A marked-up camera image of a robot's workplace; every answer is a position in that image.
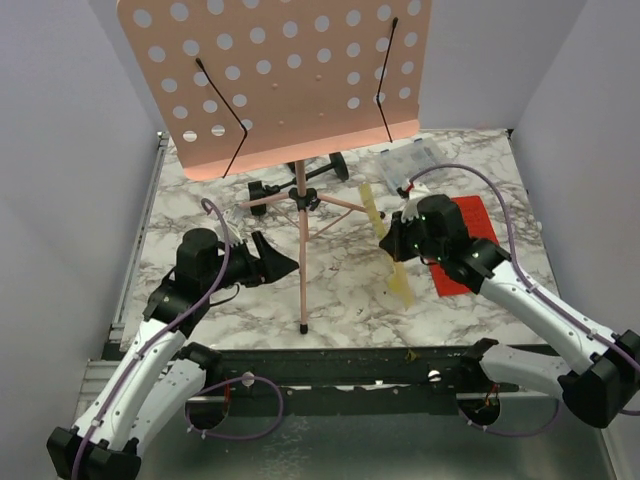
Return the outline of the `pink perforated music stand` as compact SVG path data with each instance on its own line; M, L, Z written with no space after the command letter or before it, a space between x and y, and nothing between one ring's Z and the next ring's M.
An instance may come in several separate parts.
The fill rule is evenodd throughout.
M402 140L420 127L428 1L120 1L187 178Z

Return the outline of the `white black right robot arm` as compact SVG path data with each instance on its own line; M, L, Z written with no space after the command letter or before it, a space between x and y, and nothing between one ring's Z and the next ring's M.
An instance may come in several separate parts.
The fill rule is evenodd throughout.
M638 334L619 334L590 320L533 282L498 243L469 233L448 196L409 201L393 213L379 246L396 262L434 261L449 279L506 309L555 352L547 356L479 341L459 370L467 389L523 386L562 401L578 419L600 429L638 393Z

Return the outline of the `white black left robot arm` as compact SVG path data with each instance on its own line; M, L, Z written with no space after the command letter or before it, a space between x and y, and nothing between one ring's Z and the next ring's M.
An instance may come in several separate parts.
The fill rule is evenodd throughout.
M134 479L145 447L186 401L214 393L219 354L187 340L230 286L272 284L298 269L261 232L229 244L206 228L184 234L174 267L150 295L134 340L107 384L70 428L57 427L46 448L60 479Z

